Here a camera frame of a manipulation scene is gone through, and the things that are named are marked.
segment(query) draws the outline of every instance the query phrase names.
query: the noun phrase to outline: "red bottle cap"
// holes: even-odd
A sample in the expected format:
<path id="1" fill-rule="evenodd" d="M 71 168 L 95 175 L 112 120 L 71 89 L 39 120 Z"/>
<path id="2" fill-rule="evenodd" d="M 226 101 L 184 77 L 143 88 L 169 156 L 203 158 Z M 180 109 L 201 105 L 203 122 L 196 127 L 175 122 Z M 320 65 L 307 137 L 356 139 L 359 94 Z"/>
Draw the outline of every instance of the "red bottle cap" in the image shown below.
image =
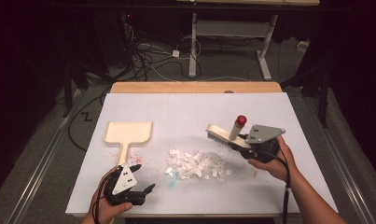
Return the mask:
<path id="1" fill-rule="evenodd" d="M 244 126 L 246 124 L 246 117 L 244 115 L 240 115 L 237 117 L 236 122 L 240 126 Z"/>

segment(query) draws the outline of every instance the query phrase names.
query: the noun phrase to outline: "human arm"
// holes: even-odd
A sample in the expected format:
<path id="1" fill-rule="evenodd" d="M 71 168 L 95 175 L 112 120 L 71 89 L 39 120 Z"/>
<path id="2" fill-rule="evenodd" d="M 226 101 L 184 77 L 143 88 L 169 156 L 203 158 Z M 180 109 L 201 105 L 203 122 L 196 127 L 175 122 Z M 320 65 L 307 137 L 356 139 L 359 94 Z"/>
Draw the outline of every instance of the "human arm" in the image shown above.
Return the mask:
<path id="1" fill-rule="evenodd" d="M 296 166 L 292 151 L 285 143 L 284 138 L 277 136 L 277 141 L 285 155 L 280 151 L 278 157 L 284 161 L 286 158 L 290 172 L 290 188 L 292 189 L 304 223 L 346 223 L 301 174 Z M 286 181 L 286 169 L 281 162 L 272 160 L 268 163 L 263 163 L 254 159 L 250 159 L 248 162 L 258 169 L 268 171 L 275 178 Z"/>
<path id="2" fill-rule="evenodd" d="M 100 185 L 104 181 L 105 177 L 108 176 L 110 173 L 114 172 L 117 170 L 117 167 L 112 168 L 108 173 L 106 173 L 103 178 L 100 181 L 100 184 L 95 190 L 94 194 L 92 195 L 91 198 L 91 205 L 89 207 L 89 211 L 85 218 L 82 221 L 82 224 L 94 224 L 94 218 L 92 215 L 92 207 L 97 201 L 97 196 L 99 193 Z M 102 189 L 100 201 L 99 201 L 99 206 L 98 206 L 98 220 L 101 224 L 108 224 L 111 222 L 112 218 L 126 212 L 130 209 L 132 209 L 132 204 L 131 203 L 121 203 L 115 206 L 112 206 L 109 204 L 109 202 L 104 198 L 104 189 Z"/>

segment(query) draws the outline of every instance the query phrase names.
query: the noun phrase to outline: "wooden board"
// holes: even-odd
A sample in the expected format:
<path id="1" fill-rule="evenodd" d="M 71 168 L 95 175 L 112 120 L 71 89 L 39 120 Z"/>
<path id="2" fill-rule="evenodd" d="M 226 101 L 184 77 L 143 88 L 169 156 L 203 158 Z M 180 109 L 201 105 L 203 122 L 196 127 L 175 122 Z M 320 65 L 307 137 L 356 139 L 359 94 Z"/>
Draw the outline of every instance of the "wooden board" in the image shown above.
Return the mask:
<path id="1" fill-rule="evenodd" d="M 116 82 L 111 93 L 282 92 L 276 82 Z"/>

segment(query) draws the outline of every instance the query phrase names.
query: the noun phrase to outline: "white table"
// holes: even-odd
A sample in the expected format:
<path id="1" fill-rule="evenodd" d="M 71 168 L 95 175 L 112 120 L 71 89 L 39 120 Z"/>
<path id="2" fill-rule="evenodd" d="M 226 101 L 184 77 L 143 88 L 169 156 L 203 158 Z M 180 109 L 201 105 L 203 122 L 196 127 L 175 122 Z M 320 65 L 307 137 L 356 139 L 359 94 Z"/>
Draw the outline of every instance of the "white table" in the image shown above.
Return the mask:
<path id="1" fill-rule="evenodd" d="M 128 83 L 123 84 L 126 88 L 119 86 L 120 90 L 131 90 Z M 162 92 L 161 83 L 146 84 L 151 90 Z M 196 84 L 213 86 L 214 89 L 226 85 L 229 86 L 226 90 L 233 90 L 232 82 Z M 196 84 L 178 82 L 175 86 L 183 88 Z M 236 86 L 249 86 L 241 84 L 235 83 Z M 170 85 L 173 84 L 165 84 L 165 90 Z M 260 85 L 252 83 L 251 86 L 255 91 Z M 241 114 L 248 118 L 242 133 L 247 133 L 254 123 L 286 129 L 284 138 L 294 152 L 298 167 L 337 211 L 286 93 L 110 93 L 106 96 L 66 214 L 84 216 L 101 177 L 117 164 L 118 146 L 110 146 L 103 140 L 107 122 L 153 121 L 151 139 L 143 146 L 131 147 L 128 163 L 143 165 L 134 173 L 139 183 L 137 190 L 153 183 L 156 187 L 146 196 L 144 205 L 135 206 L 122 214 L 124 217 L 281 216 L 285 183 L 252 167 L 229 147 L 207 138 L 205 129 L 208 124 L 228 129 Z M 175 148 L 190 153 L 198 150 L 217 153 L 232 174 L 226 176 L 225 182 L 198 177 L 171 179 L 164 171 L 168 167 L 169 150 Z M 299 213 L 293 195 L 290 196 L 288 212 Z"/>

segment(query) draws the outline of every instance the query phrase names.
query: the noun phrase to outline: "paper scrap pile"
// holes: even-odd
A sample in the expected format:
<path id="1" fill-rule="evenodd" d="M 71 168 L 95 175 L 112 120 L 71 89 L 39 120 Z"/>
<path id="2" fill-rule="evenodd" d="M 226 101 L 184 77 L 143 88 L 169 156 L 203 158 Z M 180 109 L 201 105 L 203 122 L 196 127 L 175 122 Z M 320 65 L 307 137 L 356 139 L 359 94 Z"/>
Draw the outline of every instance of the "paper scrap pile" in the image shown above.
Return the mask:
<path id="1" fill-rule="evenodd" d="M 201 151 L 181 153 L 179 149 L 170 149 L 170 157 L 166 158 L 170 167 L 165 174 L 174 178 L 189 179 L 192 175 L 205 179 L 216 178 L 217 181 L 225 181 L 225 175 L 231 175 L 231 170 L 226 170 L 226 163 L 215 152 L 204 153 Z"/>

